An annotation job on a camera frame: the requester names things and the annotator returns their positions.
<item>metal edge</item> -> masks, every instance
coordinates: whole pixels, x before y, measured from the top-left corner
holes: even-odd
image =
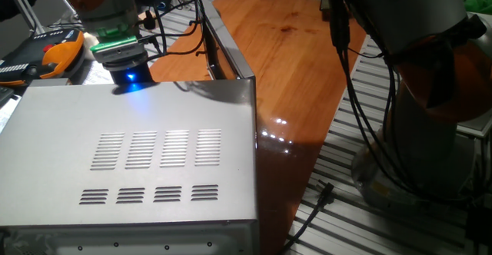
[[[246,59],[239,50],[238,45],[236,45],[236,42],[226,28],[215,7],[209,0],[203,0],[203,4],[206,13],[205,21],[211,28],[212,34],[224,52],[226,59],[231,64],[232,69],[237,73],[239,78],[250,78],[255,80],[253,71],[246,62]]]

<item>wooden tabletop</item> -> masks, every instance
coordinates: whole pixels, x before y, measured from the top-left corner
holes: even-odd
[[[319,1],[215,0],[214,6],[257,78],[261,254],[276,254],[344,92],[344,73]],[[179,38],[169,51],[190,50],[200,37]],[[351,20],[351,48],[360,50],[364,38]],[[350,54],[351,66],[356,58]],[[204,55],[170,55],[151,72],[156,81],[210,79]]]

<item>electronic equipment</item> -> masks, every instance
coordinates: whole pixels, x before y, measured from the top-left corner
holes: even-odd
[[[60,78],[76,72],[84,61],[84,35],[77,29],[50,31],[25,39],[0,64],[0,86],[22,86],[26,80]],[[32,78],[27,70],[35,68]]]

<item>black cable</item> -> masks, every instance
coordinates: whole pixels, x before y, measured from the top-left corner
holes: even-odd
[[[358,55],[360,55],[360,56],[362,56],[362,57],[369,58],[369,59],[382,58],[382,57],[384,56],[384,54],[383,54],[382,52],[381,52],[379,55],[375,55],[375,56],[368,56],[368,55],[363,55],[363,54],[361,54],[361,53],[359,53],[359,52],[355,51],[355,50],[354,50],[354,49],[352,49],[352,48],[348,48],[348,50],[349,50],[349,51],[352,51],[352,52],[353,52],[353,53],[355,53],[355,54],[358,54]]]
[[[323,190],[320,193],[320,197],[317,199],[316,205],[314,205],[313,211],[309,214],[306,221],[302,224],[301,229],[282,247],[282,249],[277,253],[277,255],[282,255],[289,251],[291,247],[296,243],[301,235],[306,231],[309,224],[316,217],[317,213],[320,209],[322,209],[326,204],[329,203],[331,191],[334,189],[334,186],[331,183],[325,184],[323,181],[319,180],[320,184],[324,185]]]
[[[159,10],[157,9],[157,5],[155,4],[155,0],[152,0],[152,8],[154,9],[155,16],[159,16]],[[160,55],[165,55],[166,50],[168,47],[168,44],[166,42],[166,36],[165,36],[165,31],[164,31],[164,26],[162,25],[162,20],[161,18],[157,18],[157,23],[159,24],[159,29],[161,31],[161,37],[162,37],[162,47],[164,50],[164,53],[160,53]]]
[[[291,249],[294,243],[297,242],[302,234],[306,231],[308,225],[313,221],[319,211],[320,204],[316,203],[316,205],[314,205],[313,211],[311,212],[309,217],[307,217],[306,221],[302,224],[301,229],[299,229],[299,231],[284,245],[284,247],[282,247],[278,255],[282,255]]]
[[[202,13],[202,17],[200,18],[200,20],[198,22],[200,23],[200,25],[203,25],[203,18],[205,16],[205,9],[204,9],[204,6],[203,6],[203,1],[202,0],[195,0],[195,1],[197,1],[197,4],[196,4],[197,7],[195,8],[195,10],[197,12],[197,16],[199,17],[200,12]],[[202,32],[200,41],[190,51],[172,51],[172,52],[166,53],[164,56],[167,56],[167,55],[189,55],[189,54],[192,54],[192,53],[196,52],[201,47],[201,45],[203,44],[203,41],[204,41],[204,36],[203,36],[203,32]],[[149,57],[147,59],[147,61],[155,60],[157,58],[160,58],[161,56],[162,55],[154,55],[154,56],[151,56],[151,57]]]
[[[169,8],[169,9],[162,10],[162,11],[163,11],[163,13],[162,13],[162,14],[160,14],[160,16],[162,17],[162,16],[164,16],[164,15],[168,14],[169,12],[171,12],[171,11],[173,11],[173,10],[175,10],[175,9],[177,9],[177,8],[179,8],[179,7],[181,7],[181,6],[189,5],[189,4],[191,4],[192,2],[196,2],[196,1],[197,1],[197,0],[188,0],[188,1],[184,1],[184,2],[180,3],[179,5],[175,5],[175,6],[171,7],[171,8]]]

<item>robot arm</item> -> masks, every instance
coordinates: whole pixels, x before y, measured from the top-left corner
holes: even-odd
[[[367,17],[369,24],[358,21],[395,55],[394,67],[430,116],[466,121],[492,108],[492,30],[469,19],[462,0],[355,1],[354,15]]]
[[[98,38],[99,44],[91,51],[116,84],[152,81],[147,52],[138,39],[135,0],[69,1],[87,31]]]

